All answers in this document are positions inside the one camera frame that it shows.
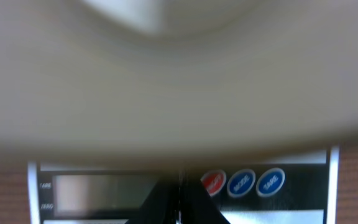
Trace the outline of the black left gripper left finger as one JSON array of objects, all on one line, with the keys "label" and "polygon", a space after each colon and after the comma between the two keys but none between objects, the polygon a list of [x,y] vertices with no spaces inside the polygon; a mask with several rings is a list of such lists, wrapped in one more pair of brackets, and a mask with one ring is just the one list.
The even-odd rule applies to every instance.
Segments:
[{"label": "black left gripper left finger", "polygon": [[126,224],[176,224],[179,219],[180,190],[178,174],[162,176],[139,211]]}]

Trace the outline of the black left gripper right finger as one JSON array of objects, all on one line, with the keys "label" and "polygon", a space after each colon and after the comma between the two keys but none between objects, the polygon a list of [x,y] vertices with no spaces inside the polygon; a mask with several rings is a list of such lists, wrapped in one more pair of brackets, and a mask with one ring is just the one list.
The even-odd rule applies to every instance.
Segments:
[{"label": "black left gripper right finger", "polygon": [[213,203],[200,178],[181,173],[180,211],[183,224],[229,224]]}]

